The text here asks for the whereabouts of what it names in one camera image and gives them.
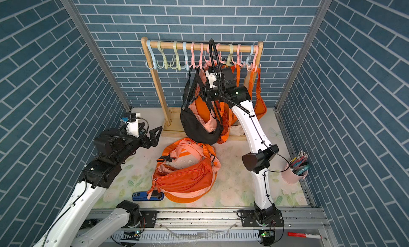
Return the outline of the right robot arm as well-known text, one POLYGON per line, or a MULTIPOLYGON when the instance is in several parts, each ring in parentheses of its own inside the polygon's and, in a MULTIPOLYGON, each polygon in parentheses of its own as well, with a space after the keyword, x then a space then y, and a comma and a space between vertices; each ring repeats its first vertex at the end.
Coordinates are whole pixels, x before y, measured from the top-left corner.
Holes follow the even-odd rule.
POLYGON ((253 109, 248 89, 244 86, 234 87, 226 78, 221 68, 215 41, 209 41, 209 53, 212 68, 204 87, 202 98, 207 101, 226 103, 239 122, 246 135, 250 152, 242 157, 243 163, 251 172, 255 189, 254 214, 260 225, 283 226, 281 211, 277 209, 268 181, 270 161, 278 154, 278 146, 271 144, 264 134, 253 109))

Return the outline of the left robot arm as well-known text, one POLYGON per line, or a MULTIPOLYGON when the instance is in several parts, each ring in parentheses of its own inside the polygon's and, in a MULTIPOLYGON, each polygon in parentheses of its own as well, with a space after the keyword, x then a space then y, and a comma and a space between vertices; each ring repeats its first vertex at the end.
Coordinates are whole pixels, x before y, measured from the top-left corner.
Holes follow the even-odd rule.
POLYGON ((122 164, 137 149, 149 149, 159 143, 162 127, 145 129, 139 123, 138 137, 128 135, 126 127, 104 130, 94 139, 98 155, 82 170, 73 193, 50 228, 36 243, 37 247, 98 247, 122 227, 144 228, 140 207, 121 201, 111 214, 77 236, 97 200, 111 186, 122 170, 122 164))

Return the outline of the black sling bag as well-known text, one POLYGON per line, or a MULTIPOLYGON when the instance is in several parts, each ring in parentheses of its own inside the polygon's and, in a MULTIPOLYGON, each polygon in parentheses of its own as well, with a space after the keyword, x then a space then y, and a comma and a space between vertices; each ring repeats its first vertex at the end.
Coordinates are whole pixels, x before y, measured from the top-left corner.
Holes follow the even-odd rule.
POLYGON ((188 138, 198 143, 213 145, 223 132, 222 116, 217 105, 210 98, 210 92, 200 77, 200 71, 196 70, 192 76, 194 67, 189 69, 189 78, 184 88, 180 119, 183 129, 188 138), (199 114, 198 100, 204 102, 204 111, 209 120, 205 121, 199 114))

